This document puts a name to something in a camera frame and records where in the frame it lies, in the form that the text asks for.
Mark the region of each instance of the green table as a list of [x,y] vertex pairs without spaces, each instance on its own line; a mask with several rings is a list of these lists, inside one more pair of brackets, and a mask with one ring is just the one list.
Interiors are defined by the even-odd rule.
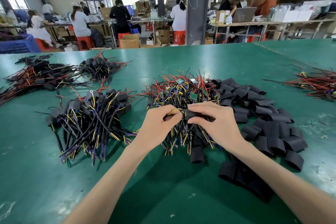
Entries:
[[[234,78],[241,84],[254,84],[268,92],[267,97],[292,113],[305,135],[309,148],[301,153],[306,181],[336,194],[335,104],[307,97],[292,87],[262,79],[284,81],[294,78],[299,65],[335,69],[336,43],[324,40],[270,41],[250,44],[218,44],[171,48],[145,48],[105,51],[120,61],[133,60],[113,77],[111,87],[134,87],[162,74],[192,73],[199,69],[211,78]],[[96,51],[54,53],[50,62],[79,64]],[[22,55],[0,56],[0,77],[22,68],[14,62]],[[86,90],[79,90],[81,95]],[[75,98],[71,89],[61,89],[67,99]],[[46,126],[48,107],[57,106],[55,92],[40,90],[15,98],[0,108],[1,152],[0,199],[15,202],[11,213],[1,223],[60,223],[89,192],[122,153],[119,142],[110,144],[107,161],[91,167],[88,157],[77,156],[68,167],[57,158],[59,152],[51,129]],[[138,101],[122,117],[126,127],[136,130],[146,113],[146,101]],[[219,149],[205,150],[206,162],[190,164],[186,148],[164,157],[155,148],[132,175],[111,217],[112,223],[299,223],[285,204],[274,196],[269,204],[251,192],[217,177],[225,154]],[[280,158],[277,162],[284,164]]]

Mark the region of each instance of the black shirt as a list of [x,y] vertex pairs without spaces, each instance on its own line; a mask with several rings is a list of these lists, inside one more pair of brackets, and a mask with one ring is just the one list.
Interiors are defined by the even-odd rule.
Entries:
[[[239,2],[238,4],[237,4],[237,8],[241,8],[242,7],[242,5],[241,5],[241,3]],[[221,11],[221,10],[225,10],[225,11],[231,11],[232,10],[232,8],[231,8],[231,4],[230,4],[230,2],[229,2],[229,0],[224,0],[223,1],[223,3],[220,5],[220,7],[219,7],[219,11]]]
[[88,16],[91,12],[90,12],[90,9],[89,9],[87,6],[85,6],[85,7],[83,8],[83,13],[84,13],[86,16]]
[[118,26],[128,25],[128,20],[131,20],[131,16],[125,6],[113,6],[110,12],[110,18],[117,20]]

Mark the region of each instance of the woman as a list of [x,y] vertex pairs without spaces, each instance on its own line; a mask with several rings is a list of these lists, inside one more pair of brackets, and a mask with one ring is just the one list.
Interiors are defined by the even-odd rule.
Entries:
[[131,16],[127,8],[123,5],[122,0],[115,0],[115,6],[111,8],[110,18],[116,19],[118,34],[131,32],[128,25],[128,20],[131,20]]
[[45,28],[41,28],[42,24],[51,26],[53,23],[47,22],[35,10],[28,11],[29,20],[27,22],[27,33],[34,38],[44,40],[47,44],[53,47],[53,44],[59,48],[60,44],[51,39],[50,34]]
[[96,47],[103,46],[103,34],[96,28],[88,28],[86,23],[90,22],[90,19],[83,13],[80,4],[73,4],[73,11],[70,14],[70,21],[73,25],[73,30],[77,37],[90,36]]
[[177,5],[173,7],[170,17],[174,19],[172,24],[174,31],[186,30],[187,10],[183,0],[176,0]]

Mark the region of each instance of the right hand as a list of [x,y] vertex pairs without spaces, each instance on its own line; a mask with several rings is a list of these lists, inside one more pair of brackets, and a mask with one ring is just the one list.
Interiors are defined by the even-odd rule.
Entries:
[[240,134],[231,107],[219,106],[209,101],[188,105],[188,109],[215,119],[210,122],[201,117],[193,117],[188,120],[188,123],[200,125],[217,144],[228,152],[233,153],[246,142]]

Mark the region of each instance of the laptop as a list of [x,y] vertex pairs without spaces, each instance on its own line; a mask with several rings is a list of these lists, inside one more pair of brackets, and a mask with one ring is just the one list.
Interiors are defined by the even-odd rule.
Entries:
[[256,7],[237,8],[232,18],[232,23],[250,22],[254,17]]

